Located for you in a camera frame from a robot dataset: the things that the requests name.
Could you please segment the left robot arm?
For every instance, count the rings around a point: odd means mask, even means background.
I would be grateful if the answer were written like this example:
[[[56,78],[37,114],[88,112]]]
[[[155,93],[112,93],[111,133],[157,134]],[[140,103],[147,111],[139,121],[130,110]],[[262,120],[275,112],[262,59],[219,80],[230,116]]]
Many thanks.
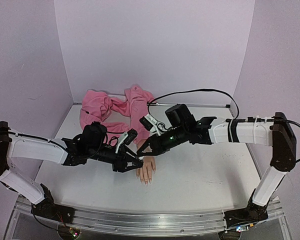
[[[108,130],[100,122],[86,125],[72,139],[47,139],[13,132],[6,121],[0,122],[0,182],[31,202],[31,213],[63,224],[73,222],[75,209],[56,204],[51,191],[42,183],[23,175],[13,158],[48,161],[66,167],[84,165],[88,160],[108,163],[112,170],[125,173],[141,168],[143,161],[128,145],[137,137],[131,129],[124,132],[116,145],[107,144]]]

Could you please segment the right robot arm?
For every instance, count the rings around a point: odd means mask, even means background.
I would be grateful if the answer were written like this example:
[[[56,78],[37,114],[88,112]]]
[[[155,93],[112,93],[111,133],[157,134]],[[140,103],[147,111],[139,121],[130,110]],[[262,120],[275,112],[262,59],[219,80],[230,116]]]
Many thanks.
[[[148,114],[140,119],[147,130],[156,133],[137,150],[139,157],[159,156],[185,142],[193,145],[244,143],[272,148],[269,167],[249,198],[247,206],[224,213],[224,218],[231,227],[266,220],[272,194],[297,163],[297,139],[285,114],[276,112],[271,118],[244,119],[208,116],[196,120],[185,104],[177,104],[166,110],[165,115],[171,129],[164,133],[160,133],[159,122],[152,115]]]

